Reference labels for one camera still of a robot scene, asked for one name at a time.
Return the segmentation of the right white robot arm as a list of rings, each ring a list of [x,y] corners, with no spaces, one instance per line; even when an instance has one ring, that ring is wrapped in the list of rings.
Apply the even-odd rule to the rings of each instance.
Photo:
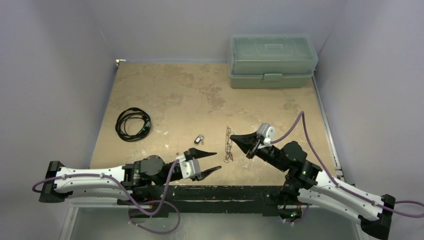
[[[307,153],[296,141],[282,148],[267,143],[255,132],[229,137],[248,159],[258,157],[285,172],[285,180],[275,197],[284,205],[312,204],[338,213],[360,225],[361,230],[379,240],[387,240],[396,199],[375,195],[327,174],[307,159]]]

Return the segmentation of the silver foot-shaped keyring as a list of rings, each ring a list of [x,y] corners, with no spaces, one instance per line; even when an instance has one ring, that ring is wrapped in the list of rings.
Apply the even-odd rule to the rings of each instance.
[[[223,162],[226,163],[226,164],[229,163],[229,162],[232,162],[234,160],[233,153],[232,153],[233,142],[230,139],[231,135],[232,135],[232,130],[227,125],[226,126],[226,132],[225,132],[225,148],[224,148],[225,156],[224,156],[224,159],[223,159]]]

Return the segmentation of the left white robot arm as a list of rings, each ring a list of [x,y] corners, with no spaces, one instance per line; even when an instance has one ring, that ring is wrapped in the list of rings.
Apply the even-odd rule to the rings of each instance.
[[[45,179],[40,181],[41,203],[62,203],[67,198],[99,197],[122,201],[131,199],[138,205],[146,203],[149,191],[145,187],[167,186],[182,179],[202,181],[221,169],[215,166],[201,170],[199,159],[213,156],[212,152],[190,148],[173,162],[166,163],[158,155],[150,155],[134,163],[109,168],[77,169],[66,167],[60,161],[51,161]]]

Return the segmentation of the small key fob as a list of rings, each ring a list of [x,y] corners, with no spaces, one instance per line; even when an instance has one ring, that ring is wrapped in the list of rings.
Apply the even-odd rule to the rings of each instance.
[[[195,138],[195,140],[193,142],[194,142],[195,145],[199,145],[199,144],[203,145],[204,144],[204,138],[205,138],[204,135],[200,134]]]

